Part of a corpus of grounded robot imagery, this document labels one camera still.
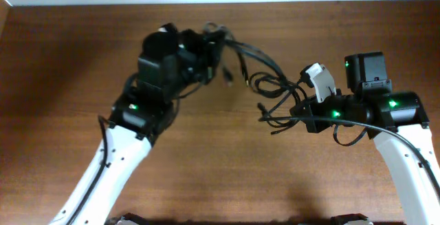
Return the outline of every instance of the wooden surface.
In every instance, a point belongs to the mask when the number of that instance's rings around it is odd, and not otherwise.
[[[1,38],[1,32],[3,31],[3,27],[6,22],[6,17],[8,16],[9,12],[9,5],[6,3],[5,0],[0,0],[0,38]]]
[[[394,90],[420,95],[438,155],[438,1],[12,8],[0,41],[0,224],[45,224],[58,212],[100,141],[96,115],[109,115],[136,71],[142,39],[169,21],[195,30],[205,21],[223,23],[292,80],[304,66],[324,63],[345,94],[344,56],[382,50]],[[246,89],[238,61],[225,57],[234,86],[217,78],[182,102],[112,215],[403,219],[372,141],[344,148],[330,129],[308,134],[303,124],[270,136],[271,128],[256,121],[256,103],[276,101]],[[264,69],[248,62],[250,72]],[[359,131],[344,129],[341,138]]]

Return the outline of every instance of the white robotic arm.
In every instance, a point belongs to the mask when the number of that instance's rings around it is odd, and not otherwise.
[[[397,128],[398,134],[409,140],[429,162],[437,181],[439,163],[432,147],[431,130],[421,125]],[[440,204],[432,181],[416,155],[399,139],[381,132],[374,138],[376,149],[385,160],[408,225],[440,224]]]
[[[102,164],[103,141],[74,192],[50,225],[104,224],[125,183],[151,150],[148,139],[137,139],[134,131],[115,126],[108,128],[105,133],[108,144],[107,162],[95,187],[82,207],[79,207]]]

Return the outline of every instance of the cable connector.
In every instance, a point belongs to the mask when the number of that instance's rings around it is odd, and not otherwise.
[[[312,81],[310,79],[310,75],[309,75],[309,73],[307,73],[307,70],[309,70],[309,68],[312,65],[308,65],[303,70],[301,70],[301,72],[300,72],[300,80],[298,81],[298,84],[299,83],[306,83],[308,87],[314,88],[314,84],[312,83]]]
[[[234,83],[234,77],[226,67],[223,67],[222,70],[223,70],[223,79],[225,80],[226,85],[228,85],[228,87],[231,87],[232,84]]]
[[[266,107],[262,103],[256,104],[256,107],[261,111],[261,115],[264,117],[267,114]]]

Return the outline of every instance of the black cable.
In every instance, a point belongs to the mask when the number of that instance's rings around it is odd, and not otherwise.
[[[245,49],[245,48],[242,47],[244,45],[244,43],[239,43],[239,42],[232,41],[232,40],[226,40],[225,42],[226,42],[227,46],[231,47],[236,52],[239,52],[239,53],[242,53],[244,55],[250,56],[250,57],[258,60],[259,62],[263,63],[264,65],[268,66],[282,80],[286,79],[286,77],[283,74],[283,71],[281,70],[281,68],[268,55],[262,54],[261,53],[262,51],[260,51],[260,50],[256,51],[256,50],[252,50],[252,49],[250,49],[250,50]]]
[[[173,116],[173,119],[171,119],[170,122],[168,123],[168,125],[166,126],[167,129],[173,124],[174,120],[176,120],[176,117],[179,114],[180,98],[176,98],[175,100],[176,100],[176,107],[175,107],[175,111],[174,111],[174,116]]]
[[[231,87],[234,82],[234,77],[226,66],[221,68],[223,72],[223,79],[228,87]]]
[[[387,133],[388,135],[392,135],[399,139],[406,147],[408,147],[413,154],[416,155],[417,159],[420,161],[420,164],[425,169],[426,173],[428,174],[428,177],[434,187],[435,193],[437,194],[437,199],[440,198],[440,185],[437,182],[437,179],[434,176],[434,173],[432,172],[431,166],[429,164],[429,161],[427,161],[424,156],[419,152],[419,150],[405,137],[399,135],[398,133],[394,133],[392,131],[389,131],[387,129],[374,126],[374,125],[368,125],[364,124],[362,122],[355,122],[350,120],[343,120],[343,119],[337,119],[337,118],[328,118],[328,117],[322,117],[322,116],[313,116],[313,117],[303,117],[303,116],[289,116],[289,117],[278,117],[278,118],[260,118],[259,121],[279,121],[279,120],[288,120],[288,121],[323,121],[323,122],[334,122],[337,124],[344,124],[344,125],[358,125],[363,126],[368,129],[374,129],[376,131]]]
[[[340,143],[339,140],[338,140],[338,129],[339,129],[339,125],[336,125],[336,126],[335,126],[335,130],[333,131],[333,139],[335,140],[336,143],[338,143],[339,145],[341,145],[341,146],[343,146],[343,147],[350,147],[350,146],[355,145],[355,144],[358,143],[359,140],[361,140],[361,139],[365,136],[365,134],[366,134],[366,128],[364,128],[364,129],[362,130],[362,132],[361,132],[361,133],[360,133],[360,134],[359,134],[354,140],[352,140],[352,141],[349,142],[349,143],[343,144],[343,143]]]
[[[186,94],[181,95],[181,96],[178,96],[178,97],[176,97],[176,98],[174,98],[174,99],[175,99],[175,100],[179,100],[179,99],[181,99],[181,98],[186,98],[186,97],[188,97],[189,95],[194,94],[194,93],[195,93],[200,87],[202,87],[203,85],[204,85],[204,82],[201,81],[201,82],[199,82],[199,84],[198,84],[194,89],[192,89],[191,91],[187,92]]]
[[[281,100],[275,106],[273,106],[269,111],[266,110],[263,104],[261,103],[258,104],[258,108],[261,110],[261,113],[264,117],[271,118],[272,112],[277,110],[290,96],[294,98],[295,105],[299,105],[302,101],[300,94],[298,93],[297,90],[300,91],[300,93],[303,95],[305,100],[308,100],[307,94],[305,93],[304,89],[300,87],[298,83],[293,83],[287,80],[281,68],[275,63],[275,61],[272,58],[270,58],[262,50],[247,43],[240,43],[233,40],[226,40],[226,45],[231,47],[236,52],[245,54],[265,64],[276,73],[275,76],[267,72],[257,72],[251,75],[249,79],[250,87],[252,88],[252,90],[255,93],[260,94],[266,98],[278,98],[283,94],[285,94],[281,98]],[[277,88],[272,90],[263,89],[260,86],[263,83],[272,84]],[[274,135],[292,128],[298,123],[298,121],[288,121],[288,122],[267,121],[267,123],[269,126],[279,129],[271,132],[271,134]]]
[[[130,94],[131,84],[138,78],[138,73],[134,73],[127,78],[124,84],[124,89],[122,90],[125,94]]]
[[[108,143],[107,143],[107,135],[105,133],[105,123],[107,122],[107,120],[102,117],[102,116],[98,116],[98,122],[99,122],[99,127],[101,128],[101,134],[102,134],[102,143],[104,145],[104,157],[102,159],[102,162],[100,163],[100,167],[98,169],[98,172],[95,175],[95,178],[93,179],[93,181],[91,182],[89,188],[87,189],[87,192],[84,194],[84,197],[82,198],[80,204],[78,205],[78,207],[76,208],[74,214],[70,217],[69,221],[66,223],[66,225],[71,225],[73,224],[73,222],[75,221],[76,217],[78,216],[78,214],[81,212],[81,210],[83,209],[83,206],[85,205],[87,199],[89,198],[91,192],[93,191],[93,189],[95,188],[96,183],[98,183],[98,180],[100,178],[100,176],[102,175],[102,172],[105,169],[105,166],[107,165],[107,155],[108,155]]]
[[[211,33],[211,32],[215,32],[217,30],[222,30],[226,33],[226,37],[225,37],[226,40],[228,40],[228,38],[229,38],[229,39],[232,39],[232,41],[236,41],[235,36],[231,32],[231,30],[229,30],[224,25],[217,25],[216,23],[213,23],[213,22],[207,22],[205,24],[205,26],[203,27],[204,33]],[[243,57],[242,53],[237,52],[237,51],[236,51],[236,55],[239,58],[241,75],[245,79],[246,86],[249,86],[249,74],[248,74],[248,67],[246,66],[245,58]]]

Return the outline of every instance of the wooden table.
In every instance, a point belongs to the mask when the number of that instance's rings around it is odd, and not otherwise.
[[[0,41],[0,224],[45,224],[63,206],[100,141],[142,39],[169,21],[227,25],[272,56],[292,80],[325,64],[348,94],[344,56],[381,50],[395,91],[416,91],[440,144],[440,2],[312,2],[12,8]],[[363,213],[402,220],[388,169],[372,141],[337,145],[303,124],[277,136],[257,102],[221,78],[183,100],[127,182],[111,215],[210,221],[285,221]],[[249,60],[250,72],[264,69]],[[293,101],[282,108],[286,114]],[[346,141],[359,129],[343,129]]]

